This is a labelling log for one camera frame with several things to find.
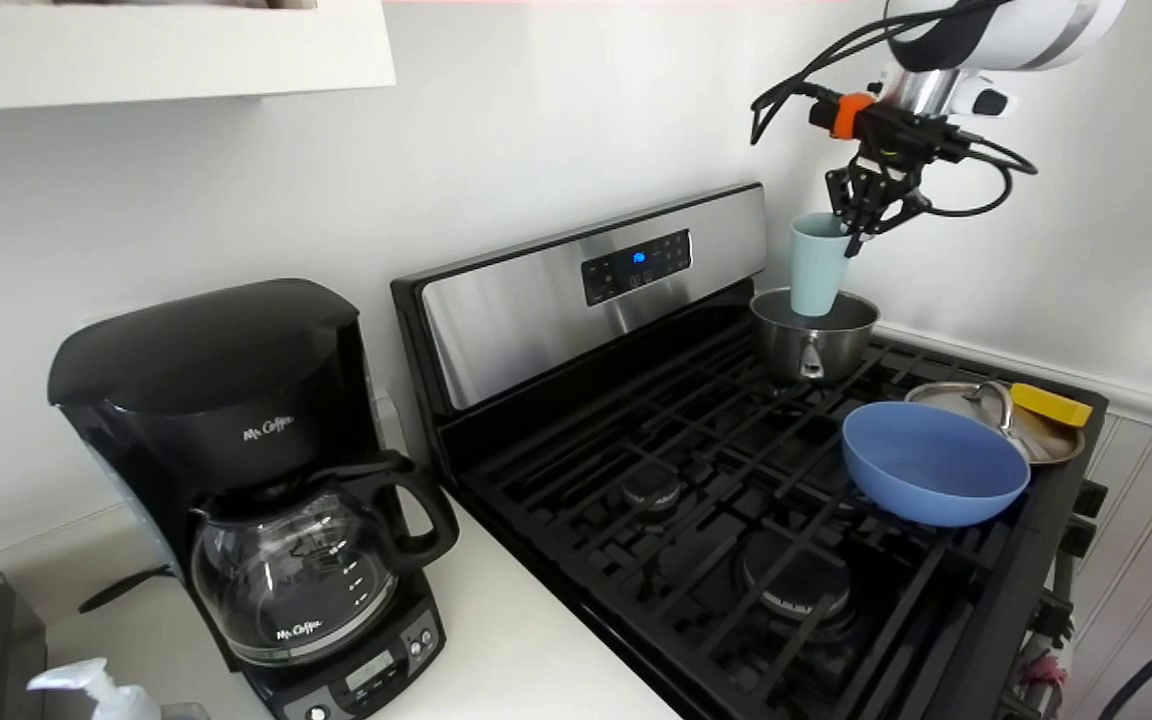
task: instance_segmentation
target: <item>stainless steel stove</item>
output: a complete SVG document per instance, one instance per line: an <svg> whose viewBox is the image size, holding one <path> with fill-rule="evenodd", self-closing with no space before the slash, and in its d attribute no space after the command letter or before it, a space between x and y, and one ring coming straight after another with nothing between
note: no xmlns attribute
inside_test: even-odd
<svg viewBox="0 0 1152 720"><path fill-rule="evenodd" d="M981 528L884 518L839 464L842 411L1035 377L876 335L839 384L769 384L762 250L737 190L397 282L441 480L681 715L1038 715L1014 666L1068 635L1068 574L1043 578L1089 544L1084 455Z"/></svg>

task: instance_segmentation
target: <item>coffee pot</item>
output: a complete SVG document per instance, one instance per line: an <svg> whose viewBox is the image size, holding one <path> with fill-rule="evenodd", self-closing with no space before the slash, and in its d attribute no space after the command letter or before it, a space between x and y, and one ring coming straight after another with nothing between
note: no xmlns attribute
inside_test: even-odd
<svg viewBox="0 0 1152 720"><path fill-rule="evenodd" d="M426 518L407 538L377 504L403 490ZM397 578L422 568L457 539L446 499L410 471L410 459L384 453L369 464L336 464L306 476L306 491L271 507L198 507L192 544L192 589L229 641L259 667L332 655L370 628Z"/></svg>

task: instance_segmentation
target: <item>coffee maker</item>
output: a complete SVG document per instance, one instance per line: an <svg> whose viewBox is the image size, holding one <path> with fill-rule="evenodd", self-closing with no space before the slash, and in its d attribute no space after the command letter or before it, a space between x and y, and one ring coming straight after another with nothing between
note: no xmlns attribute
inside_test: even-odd
<svg viewBox="0 0 1152 720"><path fill-rule="evenodd" d="M100 322L60 346L48 401L129 484L271 715L370 715L443 647L420 568L457 518L379 447L336 292L265 282Z"/></svg>

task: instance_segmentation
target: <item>coffee maker control panel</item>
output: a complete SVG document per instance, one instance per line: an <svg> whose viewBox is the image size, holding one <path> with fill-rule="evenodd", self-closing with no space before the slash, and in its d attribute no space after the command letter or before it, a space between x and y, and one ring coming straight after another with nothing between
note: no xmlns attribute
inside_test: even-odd
<svg viewBox="0 0 1152 720"><path fill-rule="evenodd" d="M443 647L436 614L410 615L384 647L358 654L336 683L284 704L278 720L357 720L403 693Z"/></svg>

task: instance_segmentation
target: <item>kitchen counter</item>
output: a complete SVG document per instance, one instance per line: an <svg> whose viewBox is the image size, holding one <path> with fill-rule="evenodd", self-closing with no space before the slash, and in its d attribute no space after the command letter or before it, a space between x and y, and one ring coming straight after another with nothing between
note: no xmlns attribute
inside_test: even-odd
<svg viewBox="0 0 1152 720"><path fill-rule="evenodd" d="M446 647L379 720L674 715L469 514L457 507L457 518L457 547L426 568ZM202 704L210 720L266 715L249 683L223 667L174 580L154 578L89 615L71 614L106 580L147 566L152 547L123 514L0 557L0 568L48 623L51 666L106 655L118 683L142 683L158 704ZM48 720L89 715L78 708L83 702L48 698Z"/></svg>

